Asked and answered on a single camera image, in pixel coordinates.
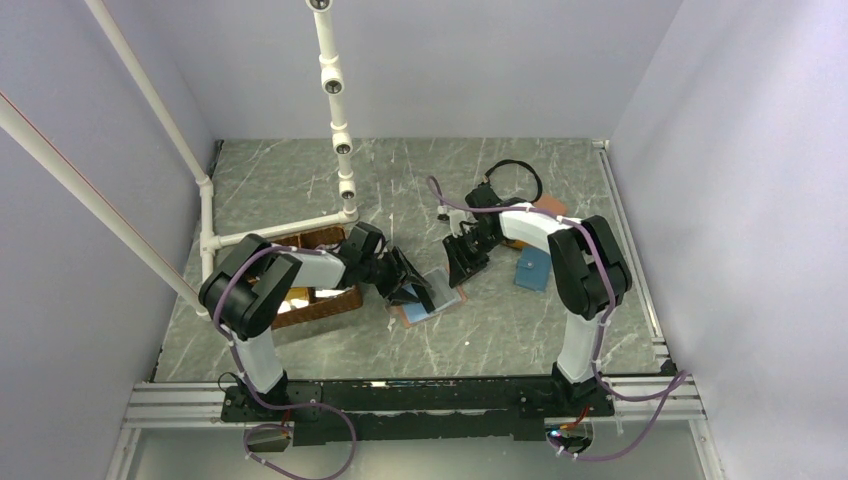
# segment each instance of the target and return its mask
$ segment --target gray marble tabletop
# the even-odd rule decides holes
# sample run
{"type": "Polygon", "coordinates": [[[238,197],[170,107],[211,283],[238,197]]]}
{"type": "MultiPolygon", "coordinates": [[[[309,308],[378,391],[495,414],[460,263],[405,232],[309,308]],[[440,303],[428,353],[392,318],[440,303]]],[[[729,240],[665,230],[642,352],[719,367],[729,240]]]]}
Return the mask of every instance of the gray marble tabletop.
{"type": "MultiPolygon", "coordinates": [[[[588,139],[365,139],[354,150],[360,220],[382,229],[422,273],[447,263],[441,239],[449,233],[436,220],[438,202],[425,177],[435,175],[448,197],[462,200],[503,158],[532,164],[570,216],[605,216],[621,243],[611,192],[588,139]]],[[[337,169],[325,139],[226,141],[213,176],[216,233],[338,211],[337,169]]],[[[515,166],[499,169],[492,182],[502,197],[534,194],[533,178],[515,166]]],[[[497,247],[490,257],[487,269],[463,285],[462,306],[405,328],[365,286],[362,308],[276,330],[277,355],[290,378],[549,373],[565,328],[553,278],[546,292],[519,288],[513,284],[519,252],[497,247]]],[[[195,287],[201,283],[196,236],[185,277],[195,287]]],[[[656,372],[652,335],[631,291],[607,331],[603,370],[656,372]]],[[[224,339],[178,299],[155,380],[208,381],[233,369],[224,339]]]]}

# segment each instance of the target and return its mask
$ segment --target purple cable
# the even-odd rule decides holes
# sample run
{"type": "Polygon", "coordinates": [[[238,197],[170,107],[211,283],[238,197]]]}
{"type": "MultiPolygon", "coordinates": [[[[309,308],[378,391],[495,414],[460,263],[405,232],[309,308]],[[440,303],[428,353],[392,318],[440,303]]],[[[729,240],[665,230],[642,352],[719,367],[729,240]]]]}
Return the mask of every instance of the purple cable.
{"type": "Polygon", "coordinates": [[[586,227],[579,224],[578,222],[574,222],[574,221],[572,221],[568,218],[565,218],[563,216],[556,215],[553,212],[551,212],[550,210],[546,210],[544,208],[536,208],[536,207],[531,207],[531,208],[524,208],[524,207],[472,208],[472,207],[460,205],[460,204],[458,204],[458,203],[456,203],[452,200],[445,198],[442,195],[442,193],[441,193],[442,189],[439,186],[439,181],[433,175],[427,176],[427,186],[430,188],[430,192],[432,192],[433,195],[436,198],[439,199],[439,202],[442,205],[448,205],[448,206],[453,207],[457,210],[463,210],[463,211],[471,212],[471,213],[501,213],[501,212],[540,213],[542,215],[547,215],[548,217],[551,217],[554,220],[557,220],[558,222],[560,222],[562,224],[565,224],[565,225],[568,225],[569,227],[577,229],[577,231],[580,232],[581,235],[583,235],[583,238],[586,240],[586,244],[589,245],[589,251],[592,254],[592,258],[595,260],[595,264],[598,266],[598,274],[600,274],[601,282],[604,284],[604,289],[607,291],[607,297],[610,299],[610,302],[607,305],[607,308],[604,309],[604,312],[601,314],[601,319],[598,321],[598,332],[597,332],[597,336],[595,338],[595,345],[592,349],[592,362],[591,362],[592,374],[594,375],[595,380],[597,380],[598,384],[600,384],[601,387],[604,390],[606,390],[610,395],[613,395],[614,397],[616,397],[620,400],[623,400],[623,401],[626,401],[626,402],[644,402],[644,401],[653,400],[653,399],[656,399],[656,398],[662,398],[662,400],[660,401],[660,404],[658,405],[656,412],[654,412],[654,416],[651,417],[651,420],[648,422],[648,425],[645,427],[645,429],[642,431],[642,433],[638,437],[636,437],[636,440],[634,440],[633,443],[631,443],[627,448],[625,448],[624,450],[617,452],[615,454],[606,455],[606,456],[603,456],[603,457],[581,457],[581,456],[577,456],[575,458],[577,458],[579,460],[585,460],[585,461],[588,461],[588,462],[607,461],[607,460],[615,460],[615,459],[621,458],[624,455],[627,455],[628,453],[630,453],[634,448],[636,448],[639,445],[639,443],[642,442],[642,439],[645,438],[645,435],[647,435],[648,432],[651,430],[651,428],[654,426],[654,423],[656,423],[657,418],[659,417],[659,414],[662,411],[663,406],[665,405],[665,401],[668,399],[668,396],[671,394],[672,391],[674,391],[677,387],[679,387],[685,381],[686,377],[689,375],[689,372],[687,372],[686,370],[679,371],[677,373],[677,375],[675,375],[671,379],[671,381],[668,384],[668,387],[664,388],[663,390],[660,390],[659,392],[652,393],[650,395],[637,395],[637,396],[622,395],[621,393],[616,392],[601,377],[601,374],[600,374],[600,371],[598,370],[598,366],[597,366],[596,362],[598,361],[598,359],[601,356],[601,348],[603,346],[604,334],[606,333],[607,319],[609,319],[610,315],[612,315],[612,312],[615,310],[615,300],[614,300],[615,299],[615,291],[612,288],[612,283],[610,282],[609,275],[607,275],[606,268],[604,268],[604,265],[600,260],[601,256],[600,256],[600,253],[598,252],[598,247],[597,247],[597,245],[595,245],[595,241],[592,239],[592,236],[591,236],[591,234],[589,234],[589,231],[586,230],[586,227]]]}
{"type": "Polygon", "coordinates": [[[238,270],[236,270],[236,273],[233,275],[233,278],[230,280],[230,282],[227,284],[227,287],[224,288],[224,291],[221,293],[221,298],[218,300],[218,304],[215,306],[215,312],[212,315],[212,325],[215,326],[215,329],[218,330],[218,332],[220,332],[221,335],[223,335],[228,340],[233,342],[233,345],[230,346],[230,353],[232,353],[232,355],[233,355],[233,360],[235,360],[236,368],[238,369],[238,371],[243,372],[244,377],[242,378],[242,380],[244,381],[244,384],[247,386],[247,389],[250,391],[250,395],[253,397],[254,400],[256,400],[256,403],[267,408],[268,410],[296,410],[296,409],[299,409],[299,408],[319,408],[321,410],[329,410],[329,411],[335,413],[336,415],[340,416],[342,418],[342,420],[344,420],[344,422],[347,424],[347,428],[350,429],[350,438],[351,438],[350,455],[348,455],[347,461],[344,463],[344,465],[342,465],[342,467],[336,473],[329,475],[327,477],[322,477],[320,479],[309,479],[309,478],[306,478],[306,477],[301,477],[301,476],[295,475],[295,474],[293,474],[293,473],[291,473],[287,470],[280,468],[279,466],[277,466],[274,463],[266,461],[265,459],[263,459],[259,455],[256,455],[255,453],[250,451],[250,446],[248,445],[248,442],[250,441],[250,438],[253,436],[254,433],[256,433],[260,430],[269,430],[271,427],[279,428],[280,430],[286,430],[287,431],[288,429],[286,427],[283,427],[282,425],[263,423],[263,424],[257,425],[255,427],[251,428],[250,430],[248,430],[245,433],[244,439],[243,439],[244,451],[245,451],[245,453],[247,453],[248,457],[250,457],[251,459],[253,459],[257,463],[260,463],[260,464],[270,468],[271,470],[274,470],[277,473],[285,475],[289,478],[293,478],[294,480],[332,480],[334,478],[338,478],[341,474],[343,474],[350,467],[350,464],[353,462],[353,457],[356,454],[356,429],[353,426],[353,422],[350,421],[350,418],[348,418],[348,416],[345,415],[344,412],[337,409],[336,407],[333,407],[331,405],[327,405],[325,403],[298,403],[298,404],[294,404],[294,405],[272,405],[272,404],[266,402],[265,400],[263,400],[262,398],[260,398],[259,392],[256,391],[256,386],[253,385],[253,382],[250,380],[250,377],[248,377],[247,372],[245,372],[245,370],[244,370],[244,365],[242,364],[241,358],[239,357],[238,349],[236,349],[236,347],[235,347],[235,337],[232,335],[232,333],[228,333],[224,329],[224,327],[221,326],[221,312],[223,312],[223,310],[224,310],[224,302],[226,301],[227,297],[230,296],[230,292],[233,291],[233,288],[235,288],[236,283],[238,283],[239,279],[241,279],[241,277],[244,275],[244,273],[247,272],[247,269],[250,268],[254,263],[256,263],[257,260],[264,257],[265,255],[268,255],[268,254],[271,254],[271,253],[274,253],[274,252],[294,252],[294,251],[296,251],[297,253],[303,253],[303,254],[306,254],[306,255],[325,255],[324,252],[317,251],[317,250],[292,248],[292,247],[286,247],[286,246],[282,246],[282,245],[274,245],[274,246],[264,248],[264,249],[262,249],[262,250],[260,250],[256,253],[254,253],[253,256],[251,256],[250,258],[247,259],[246,262],[244,262],[244,265],[242,265],[238,270]]]}

